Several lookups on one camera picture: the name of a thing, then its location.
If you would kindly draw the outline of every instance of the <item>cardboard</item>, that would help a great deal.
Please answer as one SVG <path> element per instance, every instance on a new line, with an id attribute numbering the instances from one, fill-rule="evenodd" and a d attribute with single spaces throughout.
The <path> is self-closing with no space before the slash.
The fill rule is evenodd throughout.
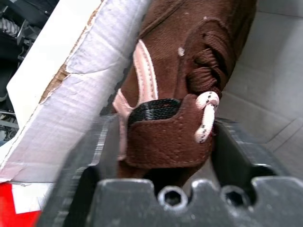
<path id="1" fill-rule="evenodd" d="M 8 84 L 20 130 L 0 182 L 53 182 L 128 72 L 150 0 L 60 0 Z"/>

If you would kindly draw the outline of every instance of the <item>brown suede shoe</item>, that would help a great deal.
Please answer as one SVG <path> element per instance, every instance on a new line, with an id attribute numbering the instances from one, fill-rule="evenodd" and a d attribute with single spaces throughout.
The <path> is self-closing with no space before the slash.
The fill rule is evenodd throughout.
<path id="1" fill-rule="evenodd" d="M 134 67 L 114 101 L 121 116 L 119 177 L 182 185 L 209 158 L 214 111 L 256 2 L 153 1 Z"/>

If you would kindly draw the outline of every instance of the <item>pink trim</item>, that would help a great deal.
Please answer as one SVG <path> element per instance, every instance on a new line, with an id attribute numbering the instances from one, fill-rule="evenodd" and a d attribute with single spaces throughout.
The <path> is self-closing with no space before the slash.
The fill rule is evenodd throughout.
<path id="1" fill-rule="evenodd" d="M 152 65 L 152 59 L 150 54 L 144 45 L 142 40 L 139 40 L 134 51 L 134 67 L 136 69 L 138 86 L 139 86 L 139 100 L 137 106 L 141 103 L 158 99 L 158 87 L 155 71 Z M 126 128 L 125 124 L 129 114 L 134 108 L 132 108 L 121 90 L 118 93 L 113 102 L 113 106 L 120 114 L 120 157 L 119 160 L 125 158 L 126 151 Z"/>

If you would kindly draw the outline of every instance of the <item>black plastic holder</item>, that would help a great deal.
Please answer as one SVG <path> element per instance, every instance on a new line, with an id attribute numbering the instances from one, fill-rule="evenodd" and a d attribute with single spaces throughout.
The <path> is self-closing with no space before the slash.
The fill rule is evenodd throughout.
<path id="1" fill-rule="evenodd" d="M 151 181 L 114 179 L 116 115 L 101 117 L 71 152 L 39 227 L 301 227 L 303 183 L 239 124 L 215 123 L 212 163 L 220 188 L 192 182 L 189 197 Z"/>

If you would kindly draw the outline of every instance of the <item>white shoelace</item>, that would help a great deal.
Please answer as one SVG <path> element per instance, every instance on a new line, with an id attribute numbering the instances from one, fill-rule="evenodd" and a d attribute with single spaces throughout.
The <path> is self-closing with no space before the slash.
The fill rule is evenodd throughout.
<path id="1" fill-rule="evenodd" d="M 195 132 L 195 139 L 197 143 L 205 142 L 209 134 L 212 132 L 214 113 L 218 108 L 219 102 L 219 96 L 213 91 L 204 92 L 196 99 L 198 109 L 205 109 L 202 123 L 199 129 Z"/>

